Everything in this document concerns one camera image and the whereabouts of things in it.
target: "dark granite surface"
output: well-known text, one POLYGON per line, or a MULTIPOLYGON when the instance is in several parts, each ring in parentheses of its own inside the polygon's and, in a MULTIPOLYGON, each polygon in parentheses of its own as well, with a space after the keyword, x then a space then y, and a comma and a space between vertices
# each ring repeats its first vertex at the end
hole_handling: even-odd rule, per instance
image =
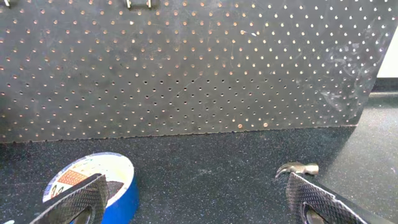
POLYGON ((47 182, 94 152, 118 152, 137 172, 134 223, 293 223, 285 162, 316 162, 316 179, 398 223, 398 100, 375 95, 358 127, 0 145, 0 223, 41 203, 47 182))

